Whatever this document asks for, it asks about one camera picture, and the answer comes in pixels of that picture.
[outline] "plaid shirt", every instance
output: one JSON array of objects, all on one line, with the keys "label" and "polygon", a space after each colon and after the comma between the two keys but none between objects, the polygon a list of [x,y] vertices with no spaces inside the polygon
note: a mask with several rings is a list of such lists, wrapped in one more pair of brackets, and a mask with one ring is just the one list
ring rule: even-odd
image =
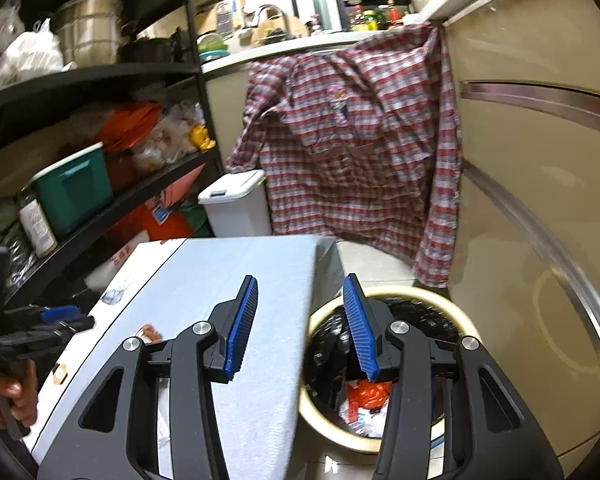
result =
[{"label": "plaid shirt", "polygon": [[369,244],[411,260],[421,283],[446,285],[461,158],[441,27],[254,62],[244,124],[227,167],[260,163],[275,234]]}]

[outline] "silver screw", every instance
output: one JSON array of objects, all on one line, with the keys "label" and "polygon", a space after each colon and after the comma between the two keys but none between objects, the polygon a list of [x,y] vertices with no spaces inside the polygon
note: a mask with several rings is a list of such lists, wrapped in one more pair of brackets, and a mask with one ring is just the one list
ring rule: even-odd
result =
[{"label": "silver screw", "polygon": [[467,350],[477,350],[480,343],[478,343],[478,340],[475,337],[468,336],[462,339],[462,346]]},{"label": "silver screw", "polygon": [[193,332],[198,335],[205,335],[211,330],[211,323],[208,321],[199,321],[193,326]]},{"label": "silver screw", "polygon": [[404,321],[394,321],[390,327],[391,331],[396,334],[406,334],[409,331],[409,323]]},{"label": "silver screw", "polygon": [[129,339],[125,339],[125,342],[122,343],[122,348],[127,352],[133,352],[139,346],[140,340],[137,337],[130,337]]}]

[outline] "white plastic container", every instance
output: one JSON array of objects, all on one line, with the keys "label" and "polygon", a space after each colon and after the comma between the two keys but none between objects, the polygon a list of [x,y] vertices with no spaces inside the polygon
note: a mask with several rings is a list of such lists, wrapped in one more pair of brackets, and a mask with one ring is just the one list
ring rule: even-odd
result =
[{"label": "white plastic container", "polygon": [[226,174],[198,195],[219,238],[271,234],[264,171]]}]

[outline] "teal plastic bin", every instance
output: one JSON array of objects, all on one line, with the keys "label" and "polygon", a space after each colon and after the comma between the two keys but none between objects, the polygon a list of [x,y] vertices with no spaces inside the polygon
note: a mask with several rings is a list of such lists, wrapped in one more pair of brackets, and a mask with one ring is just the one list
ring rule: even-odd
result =
[{"label": "teal plastic bin", "polygon": [[113,199],[102,143],[35,174],[30,185],[56,238],[62,238]]}]

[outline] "floor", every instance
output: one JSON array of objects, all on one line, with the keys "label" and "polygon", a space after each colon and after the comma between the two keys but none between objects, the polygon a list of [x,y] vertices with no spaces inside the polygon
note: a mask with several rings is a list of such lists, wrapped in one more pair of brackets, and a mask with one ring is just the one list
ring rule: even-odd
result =
[{"label": "floor", "polygon": [[[411,267],[393,256],[352,242],[339,242],[345,274],[355,272],[362,287],[412,285]],[[443,444],[431,451],[429,478],[442,474]],[[286,480],[369,480],[376,455],[356,453],[326,440],[298,417]]]}]

